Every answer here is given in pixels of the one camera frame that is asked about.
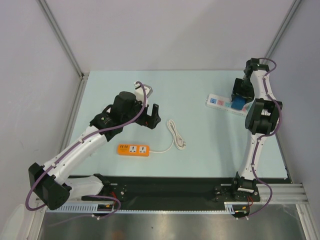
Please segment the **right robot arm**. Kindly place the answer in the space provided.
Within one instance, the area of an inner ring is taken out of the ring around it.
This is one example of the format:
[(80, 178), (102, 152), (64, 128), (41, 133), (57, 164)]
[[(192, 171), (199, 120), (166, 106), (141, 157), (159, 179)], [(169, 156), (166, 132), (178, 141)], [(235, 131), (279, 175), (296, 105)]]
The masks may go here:
[(245, 117), (248, 131), (244, 159), (232, 181), (230, 195), (235, 201), (245, 201), (258, 195), (259, 158), (265, 140), (273, 136), (282, 121), (283, 104), (272, 93), (269, 74), (272, 69), (251, 58), (246, 62), (243, 78), (236, 78), (231, 92), (231, 107), (243, 110), (250, 105)]

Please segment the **blue cube adapter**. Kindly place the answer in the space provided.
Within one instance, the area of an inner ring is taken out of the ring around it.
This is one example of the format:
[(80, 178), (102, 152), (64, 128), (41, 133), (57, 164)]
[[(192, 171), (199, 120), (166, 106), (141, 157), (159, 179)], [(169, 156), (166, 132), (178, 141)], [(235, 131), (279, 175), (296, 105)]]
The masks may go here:
[(231, 108), (234, 110), (241, 111), (246, 104), (246, 99), (243, 97), (235, 97), (234, 100), (231, 102)]

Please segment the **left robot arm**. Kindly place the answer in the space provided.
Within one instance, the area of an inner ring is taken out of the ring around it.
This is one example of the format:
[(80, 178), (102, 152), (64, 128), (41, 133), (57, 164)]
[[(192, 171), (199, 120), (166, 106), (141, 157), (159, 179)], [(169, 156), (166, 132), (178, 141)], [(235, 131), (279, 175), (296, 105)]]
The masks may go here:
[(99, 147), (108, 143), (131, 123), (154, 129), (161, 121), (158, 104), (148, 115), (148, 98), (153, 90), (138, 87), (134, 93), (122, 91), (113, 104), (97, 114), (81, 136), (53, 159), (43, 165), (33, 163), (28, 169), (30, 192), (50, 210), (56, 210), (69, 199), (96, 196), (105, 200), (110, 196), (110, 182), (101, 174), (69, 179), (72, 171)]

